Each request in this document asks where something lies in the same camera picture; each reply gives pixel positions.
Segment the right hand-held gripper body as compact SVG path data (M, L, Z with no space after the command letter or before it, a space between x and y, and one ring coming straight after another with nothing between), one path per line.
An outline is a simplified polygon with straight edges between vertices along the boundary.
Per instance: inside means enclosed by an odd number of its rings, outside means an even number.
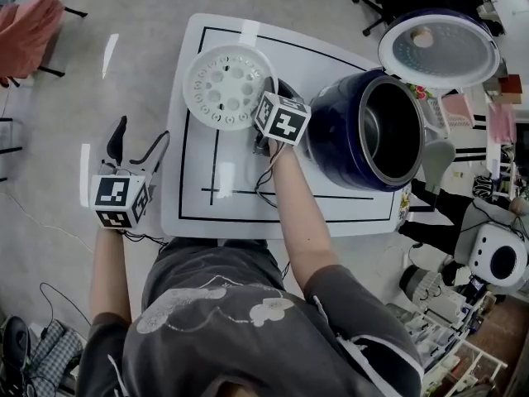
M257 131L253 152L268 155L268 139L297 146L311 119L311 108L294 94L284 97L276 93L263 92L257 109L253 113Z

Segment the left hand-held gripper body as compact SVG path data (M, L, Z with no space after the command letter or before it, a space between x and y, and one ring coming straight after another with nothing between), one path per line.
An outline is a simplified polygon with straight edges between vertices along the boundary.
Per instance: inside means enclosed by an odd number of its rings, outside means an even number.
M150 168L105 165L109 175L94 175L90 190L90 208L104 229L136 229L145 215L154 193L153 178L157 165Z

